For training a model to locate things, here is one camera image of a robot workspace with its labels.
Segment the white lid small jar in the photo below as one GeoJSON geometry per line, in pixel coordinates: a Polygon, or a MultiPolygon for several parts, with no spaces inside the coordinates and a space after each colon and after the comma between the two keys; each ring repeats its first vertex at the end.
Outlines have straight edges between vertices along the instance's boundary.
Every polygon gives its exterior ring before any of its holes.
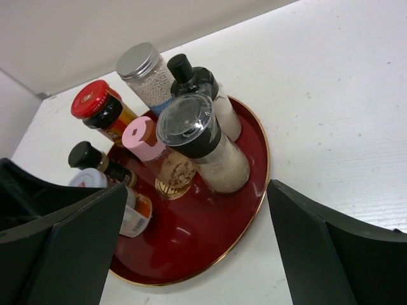
{"type": "MultiPolygon", "coordinates": [[[[94,168],[86,168],[77,173],[70,181],[72,187],[104,188],[115,181],[94,168]]],[[[128,238],[139,236],[148,226],[152,216],[151,200],[133,189],[127,189],[127,202],[121,223],[120,234],[128,238]]]]}

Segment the silver lid bead jar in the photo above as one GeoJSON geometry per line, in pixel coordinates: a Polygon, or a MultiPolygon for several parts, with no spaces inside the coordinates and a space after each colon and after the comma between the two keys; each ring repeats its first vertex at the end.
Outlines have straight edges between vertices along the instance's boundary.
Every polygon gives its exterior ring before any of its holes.
{"type": "Polygon", "coordinates": [[[174,77],[151,43],[140,43],[128,49],[117,61],[116,73],[155,116],[172,102],[170,89],[174,77]]]}

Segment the clear dome cap grinder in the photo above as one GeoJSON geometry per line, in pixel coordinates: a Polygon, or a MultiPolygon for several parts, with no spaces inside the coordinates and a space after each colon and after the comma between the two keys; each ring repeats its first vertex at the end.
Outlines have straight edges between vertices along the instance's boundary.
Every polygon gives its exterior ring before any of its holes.
{"type": "Polygon", "coordinates": [[[189,158],[203,181],[217,193],[234,193],[249,180],[249,162],[221,129],[213,102],[206,94],[175,98],[160,114],[156,136],[189,158]]]}

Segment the black cap white powder bottle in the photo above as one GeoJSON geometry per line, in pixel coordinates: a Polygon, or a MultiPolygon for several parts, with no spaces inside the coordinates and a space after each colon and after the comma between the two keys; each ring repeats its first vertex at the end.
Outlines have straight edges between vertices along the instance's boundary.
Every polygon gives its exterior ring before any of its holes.
{"type": "Polygon", "coordinates": [[[242,125],[230,99],[213,73],[205,67],[193,67],[183,53],[172,57],[167,62],[167,67],[175,79],[170,89],[172,96],[196,93],[210,97],[222,131],[232,141],[236,141],[241,134],[242,125]]]}

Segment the pink cap bottle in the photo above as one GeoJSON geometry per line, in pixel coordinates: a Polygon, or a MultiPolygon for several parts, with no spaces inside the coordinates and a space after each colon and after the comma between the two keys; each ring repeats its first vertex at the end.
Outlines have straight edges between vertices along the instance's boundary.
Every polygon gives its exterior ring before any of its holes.
{"type": "Polygon", "coordinates": [[[182,197],[191,187],[195,166],[181,153],[160,142],[156,123],[147,116],[133,120],[124,130],[122,144],[155,176],[155,189],[167,200],[182,197]]]}

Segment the black cap spice bottle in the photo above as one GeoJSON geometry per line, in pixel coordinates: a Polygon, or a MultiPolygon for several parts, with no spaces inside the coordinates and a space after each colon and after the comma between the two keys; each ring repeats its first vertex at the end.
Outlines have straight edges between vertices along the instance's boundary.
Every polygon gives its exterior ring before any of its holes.
{"type": "Polygon", "coordinates": [[[80,170],[94,168],[130,188],[135,187],[137,183],[137,176],[133,171],[112,161],[106,153],[94,148],[88,141],[79,142],[71,149],[68,164],[71,168],[80,170]]]}

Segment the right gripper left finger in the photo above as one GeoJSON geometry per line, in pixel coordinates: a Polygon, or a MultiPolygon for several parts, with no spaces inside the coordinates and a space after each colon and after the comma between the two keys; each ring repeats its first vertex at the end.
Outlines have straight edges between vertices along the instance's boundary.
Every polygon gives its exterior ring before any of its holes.
{"type": "Polygon", "coordinates": [[[1,160],[1,303],[98,304],[127,200],[124,185],[55,185],[1,160]]]}

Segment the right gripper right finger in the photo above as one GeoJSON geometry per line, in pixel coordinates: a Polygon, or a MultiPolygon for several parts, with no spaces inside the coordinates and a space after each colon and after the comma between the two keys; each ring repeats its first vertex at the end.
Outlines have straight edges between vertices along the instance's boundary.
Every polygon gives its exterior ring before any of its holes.
{"type": "Polygon", "coordinates": [[[293,304],[406,304],[406,233],[324,206],[278,180],[267,197],[293,304]]]}

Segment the red lid sauce jar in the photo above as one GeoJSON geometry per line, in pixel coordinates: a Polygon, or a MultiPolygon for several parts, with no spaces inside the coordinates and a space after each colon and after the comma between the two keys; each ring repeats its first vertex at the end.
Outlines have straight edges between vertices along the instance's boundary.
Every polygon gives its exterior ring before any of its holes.
{"type": "Polygon", "coordinates": [[[123,147],[122,136],[126,127],[137,118],[120,94],[102,79],[87,84],[75,96],[71,114],[119,147],[123,147]]]}

